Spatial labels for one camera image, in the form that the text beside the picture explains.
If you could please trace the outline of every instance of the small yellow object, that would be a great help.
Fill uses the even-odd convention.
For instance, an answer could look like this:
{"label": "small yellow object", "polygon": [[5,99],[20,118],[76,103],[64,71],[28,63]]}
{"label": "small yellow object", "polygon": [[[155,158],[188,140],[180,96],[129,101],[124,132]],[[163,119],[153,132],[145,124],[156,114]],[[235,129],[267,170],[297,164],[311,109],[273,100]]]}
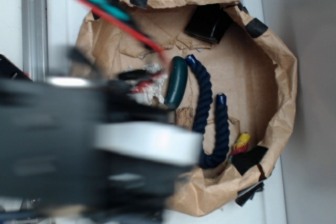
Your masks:
{"label": "small yellow object", "polygon": [[238,140],[236,141],[236,143],[233,145],[233,149],[237,150],[240,149],[242,147],[244,147],[251,139],[251,135],[248,134],[247,132],[243,132]]}

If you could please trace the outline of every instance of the metal frame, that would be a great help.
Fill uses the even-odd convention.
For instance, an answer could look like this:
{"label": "metal frame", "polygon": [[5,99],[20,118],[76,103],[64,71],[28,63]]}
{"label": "metal frame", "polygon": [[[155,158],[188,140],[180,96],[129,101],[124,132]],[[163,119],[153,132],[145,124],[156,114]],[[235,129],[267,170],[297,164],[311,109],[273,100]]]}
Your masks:
{"label": "metal frame", "polygon": [[34,81],[48,71],[46,0],[22,0],[23,70]]}

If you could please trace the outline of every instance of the dark green rubber tube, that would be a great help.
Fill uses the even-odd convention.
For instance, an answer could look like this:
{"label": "dark green rubber tube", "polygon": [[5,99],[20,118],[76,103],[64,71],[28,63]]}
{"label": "dark green rubber tube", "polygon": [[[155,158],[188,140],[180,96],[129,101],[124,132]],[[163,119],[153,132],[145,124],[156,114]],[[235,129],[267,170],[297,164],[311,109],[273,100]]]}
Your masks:
{"label": "dark green rubber tube", "polygon": [[170,110],[176,110],[181,104],[188,80],[188,65],[180,56],[172,59],[172,71],[164,104]]}

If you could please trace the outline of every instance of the navy blue rope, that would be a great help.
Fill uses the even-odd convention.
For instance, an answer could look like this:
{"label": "navy blue rope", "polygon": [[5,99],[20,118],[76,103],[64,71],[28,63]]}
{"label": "navy blue rope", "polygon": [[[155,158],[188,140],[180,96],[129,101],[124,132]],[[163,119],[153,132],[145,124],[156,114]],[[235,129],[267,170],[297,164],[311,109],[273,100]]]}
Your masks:
{"label": "navy blue rope", "polygon": [[229,123],[227,115],[226,98],[225,103],[220,103],[218,97],[223,94],[217,95],[217,105],[215,112],[215,125],[216,125],[216,144],[211,155],[207,155],[204,151],[201,152],[201,159],[199,166],[203,169],[214,168],[224,162],[226,155],[229,151]]}
{"label": "navy blue rope", "polygon": [[[192,72],[195,74],[200,88],[193,131],[204,134],[207,118],[209,116],[210,105],[213,102],[210,74],[193,55],[188,55],[185,60],[190,66]],[[226,96],[224,94],[217,95],[215,125],[216,144],[213,153],[211,155],[207,155],[204,150],[201,152],[199,166],[203,169],[214,168],[218,166],[226,159],[226,155],[229,151],[228,144],[230,131],[228,124]]]}
{"label": "navy blue rope", "polygon": [[206,68],[194,57],[194,55],[188,55],[185,60],[190,66],[192,72],[195,74],[200,88],[200,95],[198,97],[196,115],[193,123],[193,131],[204,134],[207,119],[209,117],[210,105],[213,102],[210,74],[206,71]]}

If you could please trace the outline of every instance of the crumpled brown paper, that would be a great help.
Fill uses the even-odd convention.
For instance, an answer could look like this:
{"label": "crumpled brown paper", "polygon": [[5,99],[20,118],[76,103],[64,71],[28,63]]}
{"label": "crumpled brown paper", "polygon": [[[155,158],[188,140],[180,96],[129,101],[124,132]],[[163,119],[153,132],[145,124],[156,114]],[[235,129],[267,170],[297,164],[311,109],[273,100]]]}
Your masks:
{"label": "crumpled brown paper", "polygon": [[[269,148],[260,163],[268,177],[293,130],[297,60],[270,29],[252,39],[246,33],[245,26],[253,18],[237,7],[238,2],[148,0],[147,9],[141,9],[134,7],[130,0],[121,0],[139,27],[167,49],[170,58],[194,54],[207,68],[214,98],[220,92],[227,95],[230,146],[240,132],[248,132],[252,135],[250,149],[256,145]],[[220,3],[235,21],[219,45],[192,38],[183,31],[197,5],[214,3]],[[160,63],[157,56],[138,41],[103,19],[94,20],[91,13],[81,26],[77,46],[109,78],[128,66],[141,69],[148,62]],[[143,55],[146,55],[144,60],[138,58]],[[74,65],[72,74],[87,77],[90,69]],[[197,81],[189,72],[186,92],[178,110],[184,113],[181,114],[184,116],[181,125],[189,124],[190,127],[197,97]],[[214,142],[212,104],[205,133],[205,152],[212,152]],[[257,183],[261,172],[254,166],[242,176],[233,165],[224,163],[207,171],[195,168],[181,176],[187,178],[188,182],[176,184],[176,193],[167,201],[168,206],[186,214],[202,216],[235,199],[238,191]]]}

